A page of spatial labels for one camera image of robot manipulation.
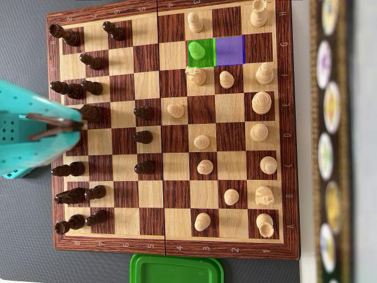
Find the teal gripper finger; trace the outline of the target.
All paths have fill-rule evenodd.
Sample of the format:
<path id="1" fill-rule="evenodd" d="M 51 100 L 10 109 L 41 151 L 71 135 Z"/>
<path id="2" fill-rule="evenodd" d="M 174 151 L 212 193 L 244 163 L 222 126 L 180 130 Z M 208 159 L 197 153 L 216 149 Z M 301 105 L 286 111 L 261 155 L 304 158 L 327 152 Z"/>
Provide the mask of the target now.
<path id="1" fill-rule="evenodd" d="M 80 138 L 79 131 L 59 131 L 54 128 L 33 141 L 1 144 L 1 175 L 14 175 L 24 169 L 47 165 L 73 148 Z"/>
<path id="2" fill-rule="evenodd" d="M 77 110 L 4 80 L 1 81 L 1 114 L 22 114 L 55 126 L 82 126 Z"/>

